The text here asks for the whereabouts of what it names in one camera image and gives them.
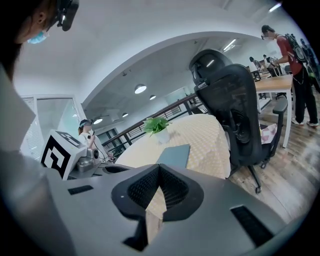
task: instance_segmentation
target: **potted plant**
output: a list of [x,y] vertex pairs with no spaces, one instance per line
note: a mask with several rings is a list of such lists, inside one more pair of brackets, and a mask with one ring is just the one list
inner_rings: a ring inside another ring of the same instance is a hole
[[154,134],[160,143],[167,143],[170,140],[170,135],[167,129],[169,124],[170,123],[163,117],[150,117],[144,121],[143,130],[147,134]]

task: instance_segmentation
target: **red shirt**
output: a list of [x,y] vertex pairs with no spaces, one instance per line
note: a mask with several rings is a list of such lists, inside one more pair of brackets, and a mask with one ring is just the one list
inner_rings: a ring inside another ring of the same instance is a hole
[[302,69],[302,64],[296,60],[294,51],[292,50],[292,47],[289,44],[287,38],[285,36],[279,35],[276,38],[276,43],[280,48],[282,56],[288,56],[292,74],[298,74]]

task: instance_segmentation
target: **headset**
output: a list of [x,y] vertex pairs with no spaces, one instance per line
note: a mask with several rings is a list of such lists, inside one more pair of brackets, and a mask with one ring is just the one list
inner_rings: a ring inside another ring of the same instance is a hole
[[68,31],[71,28],[78,8],[79,0],[56,0],[55,16],[47,30],[58,22],[57,27],[62,27],[63,31]]

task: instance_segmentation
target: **desk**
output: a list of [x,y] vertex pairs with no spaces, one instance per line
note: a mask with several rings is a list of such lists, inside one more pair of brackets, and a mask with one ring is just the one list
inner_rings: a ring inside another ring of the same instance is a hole
[[170,141],[160,144],[145,135],[117,159],[116,164],[133,168],[154,164],[165,148],[190,145],[186,168],[218,178],[230,175],[229,146],[225,131],[213,115],[193,114],[175,119],[167,127]]
[[277,77],[266,78],[255,82],[256,92],[263,93],[285,93],[288,100],[286,128],[283,141],[283,147],[286,148],[289,140],[292,117],[292,100],[291,100],[292,75],[282,75]]

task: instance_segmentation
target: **chair armrest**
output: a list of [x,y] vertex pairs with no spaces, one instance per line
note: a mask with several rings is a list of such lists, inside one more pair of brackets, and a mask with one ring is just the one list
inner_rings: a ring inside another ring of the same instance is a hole
[[288,108],[288,100],[286,98],[280,98],[275,107],[273,108],[272,112],[274,114],[280,115],[283,114]]
[[281,136],[281,130],[282,130],[282,126],[284,123],[284,115],[285,115],[285,111],[288,108],[288,100],[291,101],[291,99],[286,99],[286,98],[280,98],[275,107],[273,108],[272,112],[274,114],[278,115],[278,123],[277,123],[277,130],[276,130],[276,134],[274,137],[274,145],[273,148],[270,152],[270,157],[273,157],[276,153],[277,147],[278,147],[278,143],[280,140],[280,136]]

